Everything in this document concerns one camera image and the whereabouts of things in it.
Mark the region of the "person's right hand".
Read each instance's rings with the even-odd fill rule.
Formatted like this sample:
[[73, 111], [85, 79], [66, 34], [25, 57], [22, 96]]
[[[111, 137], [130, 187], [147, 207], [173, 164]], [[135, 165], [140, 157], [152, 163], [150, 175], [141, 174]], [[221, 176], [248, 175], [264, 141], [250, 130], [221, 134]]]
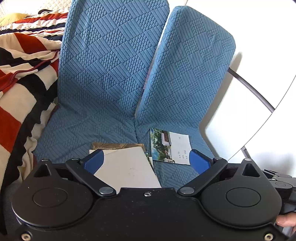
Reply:
[[276, 219], [276, 224], [281, 227], [293, 227], [296, 226], [296, 213], [291, 212], [285, 215], [279, 215]]

